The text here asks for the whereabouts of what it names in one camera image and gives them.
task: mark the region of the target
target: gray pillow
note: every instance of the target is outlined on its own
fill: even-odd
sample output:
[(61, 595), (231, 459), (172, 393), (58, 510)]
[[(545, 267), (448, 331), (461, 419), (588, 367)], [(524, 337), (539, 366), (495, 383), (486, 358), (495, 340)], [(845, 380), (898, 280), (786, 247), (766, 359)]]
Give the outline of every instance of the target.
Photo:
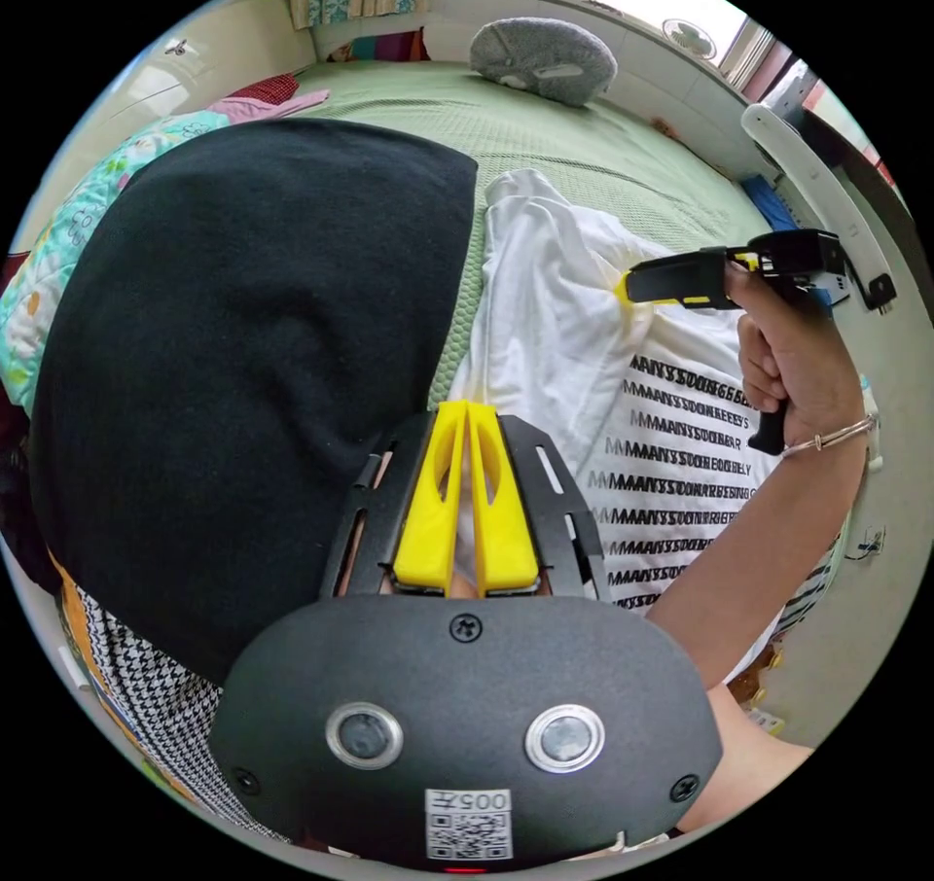
[(616, 77), (613, 53), (586, 28), (556, 18), (502, 18), (470, 46), (482, 77), (567, 106), (584, 106)]

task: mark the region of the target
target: qr code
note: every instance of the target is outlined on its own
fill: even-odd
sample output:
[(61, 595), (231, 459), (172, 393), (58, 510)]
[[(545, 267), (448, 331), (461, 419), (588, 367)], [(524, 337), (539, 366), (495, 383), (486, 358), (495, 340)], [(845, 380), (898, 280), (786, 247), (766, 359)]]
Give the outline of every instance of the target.
[(432, 813), (428, 823), (428, 857), (480, 859), (513, 857), (509, 813)]
[(509, 791), (427, 791), (428, 858), (498, 861), (513, 857)]

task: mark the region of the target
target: bed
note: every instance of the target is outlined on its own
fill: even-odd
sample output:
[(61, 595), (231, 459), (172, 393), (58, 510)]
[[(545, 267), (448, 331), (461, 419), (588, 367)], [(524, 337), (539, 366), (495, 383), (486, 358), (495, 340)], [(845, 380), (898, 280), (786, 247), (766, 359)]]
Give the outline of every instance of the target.
[[(447, 395), (467, 348), (482, 289), (484, 190), (503, 172), (537, 168), (569, 200), (614, 214), (673, 251), (743, 243), (769, 231), (738, 183), (609, 103), (573, 110), (440, 62), (318, 64), (298, 80), (301, 93), (327, 88), (331, 95), (291, 119), (398, 129), (465, 152), (480, 166), (470, 248), (432, 404)], [(421, 220), (442, 223), (444, 204), (438, 213)]]

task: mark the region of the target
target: bracelet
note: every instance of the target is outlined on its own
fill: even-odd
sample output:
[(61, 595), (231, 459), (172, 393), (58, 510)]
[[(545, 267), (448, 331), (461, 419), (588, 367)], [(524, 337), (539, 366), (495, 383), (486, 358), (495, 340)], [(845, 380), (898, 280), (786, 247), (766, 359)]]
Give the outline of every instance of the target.
[(802, 450), (810, 450), (812, 448), (815, 450), (822, 450), (828, 446), (836, 446), (838, 443), (848, 441), (851, 437), (857, 437), (859, 434), (868, 434), (870, 431), (875, 431), (877, 421), (878, 419), (874, 414), (868, 414), (861, 421), (857, 421), (855, 424), (844, 427), (839, 431), (834, 431), (833, 434), (825, 434), (823, 436), (815, 434), (813, 440), (807, 440), (804, 443), (797, 443), (795, 446), (789, 446), (781, 455), (783, 457), (791, 456), (793, 453), (800, 453)]

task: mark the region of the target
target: houndstooth fabric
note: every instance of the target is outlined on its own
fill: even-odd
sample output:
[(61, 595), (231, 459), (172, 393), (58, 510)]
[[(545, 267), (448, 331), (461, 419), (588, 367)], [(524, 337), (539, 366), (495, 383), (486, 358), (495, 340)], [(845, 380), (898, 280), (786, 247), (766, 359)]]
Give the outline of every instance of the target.
[(88, 618), (92, 660), (140, 750), (214, 815), (288, 842), (257, 823), (228, 787), (207, 746), (222, 691), (105, 612), (75, 587)]

